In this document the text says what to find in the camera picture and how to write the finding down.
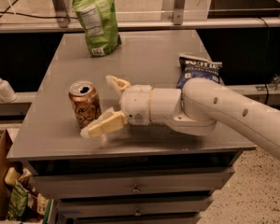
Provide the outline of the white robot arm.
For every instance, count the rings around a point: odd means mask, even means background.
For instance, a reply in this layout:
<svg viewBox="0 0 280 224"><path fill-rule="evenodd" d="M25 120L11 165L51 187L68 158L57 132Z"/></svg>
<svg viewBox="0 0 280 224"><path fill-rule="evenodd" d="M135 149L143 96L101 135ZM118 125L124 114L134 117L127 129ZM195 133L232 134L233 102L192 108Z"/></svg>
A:
<svg viewBox="0 0 280 224"><path fill-rule="evenodd" d="M89 138L120 130L124 125L163 124L192 135L208 135L221 122L280 161L280 110L249 99L212 80L191 78L181 89L132 85L107 76L120 110L108 108L80 132Z"/></svg>

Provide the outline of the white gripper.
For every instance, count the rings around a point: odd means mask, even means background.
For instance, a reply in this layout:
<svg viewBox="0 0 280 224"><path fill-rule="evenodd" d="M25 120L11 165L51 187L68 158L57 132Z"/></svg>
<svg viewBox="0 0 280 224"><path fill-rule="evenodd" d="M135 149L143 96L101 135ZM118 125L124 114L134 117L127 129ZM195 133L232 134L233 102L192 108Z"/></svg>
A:
<svg viewBox="0 0 280 224"><path fill-rule="evenodd" d="M152 92L150 85L133 85L127 80L107 75L108 86L120 98L120 108L108 108L98 119L84 127L80 135L84 138L97 137L122 129L128 122L132 125L148 125L148 102Z"/></svg>

